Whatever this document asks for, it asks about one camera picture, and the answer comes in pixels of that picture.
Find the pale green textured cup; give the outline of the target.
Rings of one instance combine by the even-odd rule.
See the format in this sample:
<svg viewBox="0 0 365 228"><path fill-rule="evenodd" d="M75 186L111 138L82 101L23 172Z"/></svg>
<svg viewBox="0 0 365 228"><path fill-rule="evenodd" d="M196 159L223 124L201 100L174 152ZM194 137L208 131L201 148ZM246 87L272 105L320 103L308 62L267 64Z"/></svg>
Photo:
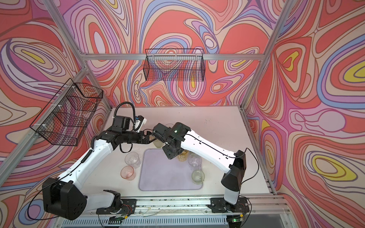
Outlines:
<svg viewBox="0 0 365 228"><path fill-rule="evenodd" d="M205 180L205 174L202 170L195 170L192 173L192 181L194 184L202 184Z"/></svg>

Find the clear faceted glass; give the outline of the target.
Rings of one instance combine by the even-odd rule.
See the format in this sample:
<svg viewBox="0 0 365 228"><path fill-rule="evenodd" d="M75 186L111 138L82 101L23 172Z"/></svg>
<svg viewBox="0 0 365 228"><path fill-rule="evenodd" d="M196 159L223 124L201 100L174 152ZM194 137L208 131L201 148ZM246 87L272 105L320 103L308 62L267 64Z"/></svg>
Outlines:
<svg viewBox="0 0 365 228"><path fill-rule="evenodd" d="M188 157L188 163L192 171L200 170L202 165L202 157L197 154L190 154Z"/></svg>

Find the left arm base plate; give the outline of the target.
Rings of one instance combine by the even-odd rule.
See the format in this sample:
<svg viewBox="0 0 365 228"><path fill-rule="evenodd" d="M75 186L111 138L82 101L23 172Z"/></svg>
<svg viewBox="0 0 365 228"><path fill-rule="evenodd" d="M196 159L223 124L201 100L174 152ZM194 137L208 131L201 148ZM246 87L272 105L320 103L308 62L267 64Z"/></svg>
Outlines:
<svg viewBox="0 0 365 228"><path fill-rule="evenodd" d="M99 208L97 215L131 215L136 210L136 199L119 199L107 208Z"/></svg>

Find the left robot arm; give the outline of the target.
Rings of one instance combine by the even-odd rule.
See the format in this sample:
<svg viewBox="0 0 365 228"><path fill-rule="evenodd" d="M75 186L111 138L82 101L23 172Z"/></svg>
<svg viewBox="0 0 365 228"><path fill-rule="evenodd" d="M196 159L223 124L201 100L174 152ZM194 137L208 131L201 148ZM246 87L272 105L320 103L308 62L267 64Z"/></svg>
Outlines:
<svg viewBox="0 0 365 228"><path fill-rule="evenodd" d="M42 184L45 212L75 220L82 213L96 210L102 213L119 214L123 202L120 193L104 190L98 194L81 191L91 173L119 145L149 144L152 132L103 131L93 137L90 148L57 178L47 178Z"/></svg>

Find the yellow smooth cup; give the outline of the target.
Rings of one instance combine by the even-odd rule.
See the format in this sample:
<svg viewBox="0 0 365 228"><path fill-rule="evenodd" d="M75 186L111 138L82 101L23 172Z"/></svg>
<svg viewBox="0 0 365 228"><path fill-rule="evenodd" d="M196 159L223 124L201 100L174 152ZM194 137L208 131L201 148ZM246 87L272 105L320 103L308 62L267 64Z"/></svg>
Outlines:
<svg viewBox="0 0 365 228"><path fill-rule="evenodd" d="M184 162L187 160L188 156L189 156L189 151L183 150L183 152L181 154L179 154L177 156L177 158L178 158L178 161Z"/></svg>

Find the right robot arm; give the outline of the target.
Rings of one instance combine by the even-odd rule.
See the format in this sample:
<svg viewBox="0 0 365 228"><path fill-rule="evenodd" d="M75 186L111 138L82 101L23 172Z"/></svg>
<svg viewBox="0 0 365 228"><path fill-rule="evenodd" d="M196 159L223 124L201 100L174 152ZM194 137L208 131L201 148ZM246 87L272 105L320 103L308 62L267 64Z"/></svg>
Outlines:
<svg viewBox="0 0 365 228"><path fill-rule="evenodd" d="M247 169L245 152L238 150L234 153L223 149L180 122L175 123L173 127L159 123L153 128L152 133L156 139L164 142L163 151L169 160L187 150L223 171L221 180L221 184L225 187L223 198L231 205L237 203Z"/></svg>

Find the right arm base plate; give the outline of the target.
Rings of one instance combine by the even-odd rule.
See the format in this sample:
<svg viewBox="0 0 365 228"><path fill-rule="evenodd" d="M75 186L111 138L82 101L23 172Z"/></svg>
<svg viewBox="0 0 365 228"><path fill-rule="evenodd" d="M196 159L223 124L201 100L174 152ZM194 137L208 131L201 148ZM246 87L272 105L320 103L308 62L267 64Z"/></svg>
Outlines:
<svg viewBox="0 0 365 228"><path fill-rule="evenodd" d="M207 207L212 210L212 213L243 213L250 212L248 201L245 197L239 197L236 204L230 204L221 198L210 198L210 203Z"/></svg>

